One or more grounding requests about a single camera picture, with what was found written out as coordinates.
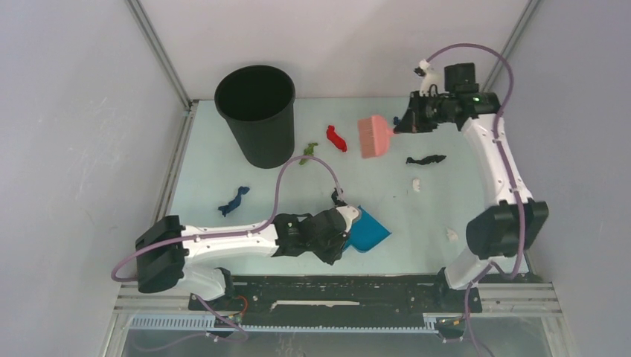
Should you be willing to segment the pink hand brush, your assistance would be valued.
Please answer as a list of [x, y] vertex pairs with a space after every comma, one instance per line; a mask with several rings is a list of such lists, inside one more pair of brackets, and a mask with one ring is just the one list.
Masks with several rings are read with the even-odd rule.
[[357, 121], [362, 158], [376, 158], [387, 153], [393, 129], [381, 115], [372, 115]]

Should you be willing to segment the blue plastic dustpan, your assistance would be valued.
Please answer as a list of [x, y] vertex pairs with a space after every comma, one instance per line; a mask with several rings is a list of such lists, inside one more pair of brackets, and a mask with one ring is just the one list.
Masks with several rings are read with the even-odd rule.
[[353, 248], [359, 253], [367, 253], [391, 236], [391, 232], [362, 206], [359, 206], [358, 209], [361, 216], [352, 224], [350, 237], [343, 250]]

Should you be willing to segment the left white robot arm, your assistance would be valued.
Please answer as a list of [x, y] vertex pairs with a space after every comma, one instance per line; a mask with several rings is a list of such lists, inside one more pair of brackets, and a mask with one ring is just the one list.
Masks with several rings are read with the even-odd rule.
[[182, 289], [216, 309], [227, 309], [234, 303], [235, 290], [230, 271], [217, 261], [310, 252], [332, 265], [341, 258], [361, 215], [360, 209], [346, 205], [316, 215], [281, 213], [270, 223], [226, 228], [182, 225], [178, 216], [166, 216], [135, 241], [138, 291]]

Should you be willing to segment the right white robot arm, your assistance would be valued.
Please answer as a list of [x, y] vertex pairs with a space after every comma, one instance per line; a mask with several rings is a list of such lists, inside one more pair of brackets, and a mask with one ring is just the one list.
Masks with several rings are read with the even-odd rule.
[[484, 211], [467, 224], [467, 247], [443, 269], [444, 283], [432, 292], [436, 307], [451, 311], [463, 300], [461, 290], [477, 283], [488, 268], [513, 258], [505, 276], [518, 273], [549, 209], [523, 182], [507, 142], [500, 100], [496, 93], [480, 90], [474, 63], [449, 65], [438, 74], [423, 59], [414, 71], [422, 79], [420, 88], [411, 92], [394, 132], [417, 134], [455, 124], [474, 152], [484, 186]]

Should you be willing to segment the long black paper scrap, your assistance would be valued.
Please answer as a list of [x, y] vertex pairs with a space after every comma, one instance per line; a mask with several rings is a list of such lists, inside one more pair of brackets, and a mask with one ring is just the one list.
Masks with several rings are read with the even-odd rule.
[[406, 159], [406, 164], [418, 164], [421, 166], [429, 165], [429, 164], [437, 164], [441, 163], [446, 159], [445, 155], [428, 155], [421, 159], [414, 159], [412, 157], [408, 157]]

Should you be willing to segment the red paper scrap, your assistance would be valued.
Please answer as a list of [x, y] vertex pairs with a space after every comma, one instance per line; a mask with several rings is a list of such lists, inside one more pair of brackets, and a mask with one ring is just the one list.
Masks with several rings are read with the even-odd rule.
[[333, 125], [328, 125], [326, 130], [326, 137], [330, 143], [332, 143], [336, 149], [341, 152], [347, 152], [347, 142], [337, 132]]

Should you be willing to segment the green paper scrap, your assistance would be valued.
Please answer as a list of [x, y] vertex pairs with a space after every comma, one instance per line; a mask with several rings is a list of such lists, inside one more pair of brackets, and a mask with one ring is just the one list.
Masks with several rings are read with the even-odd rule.
[[305, 165], [309, 161], [309, 157], [314, 156], [315, 148], [318, 146], [317, 142], [310, 142], [303, 150], [302, 158], [299, 161], [299, 164]]

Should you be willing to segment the blue paper scrap left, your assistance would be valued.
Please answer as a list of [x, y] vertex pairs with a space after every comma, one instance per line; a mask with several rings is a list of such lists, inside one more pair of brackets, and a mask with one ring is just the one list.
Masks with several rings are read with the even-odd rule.
[[232, 211], [236, 210], [242, 202], [242, 198], [250, 191], [250, 187], [239, 186], [235, 197], [229, 201], [226, 205], [219, 206], [217, 210], [223, 217], [227, 217]]

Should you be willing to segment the white paper scrap near edge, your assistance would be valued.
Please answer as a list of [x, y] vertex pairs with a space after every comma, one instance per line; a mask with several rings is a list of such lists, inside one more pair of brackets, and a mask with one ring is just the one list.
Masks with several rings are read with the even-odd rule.
[[451, 228], [446, 228], [446, 237], [450, 242], [459, 241], [459, 235]]

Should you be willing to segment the black cylindrical waste bin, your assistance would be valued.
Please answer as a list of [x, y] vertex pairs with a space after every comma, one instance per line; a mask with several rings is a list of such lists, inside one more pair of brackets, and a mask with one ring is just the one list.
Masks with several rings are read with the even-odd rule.
[[261, 169], [285, 164], [295, 150], [295, 84], [279, 68], [250, 65], [224, 77], [214, 103], [247, 162]]

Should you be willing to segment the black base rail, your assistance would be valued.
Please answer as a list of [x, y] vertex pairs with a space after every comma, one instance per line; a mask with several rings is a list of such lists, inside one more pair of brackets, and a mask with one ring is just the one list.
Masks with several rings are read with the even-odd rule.
[[427, 317], [482, 311], [477, 289], [450, 290], [434, 275], [234, 276], [215, 311], [241, 313], [247, 327], [423, 328]]

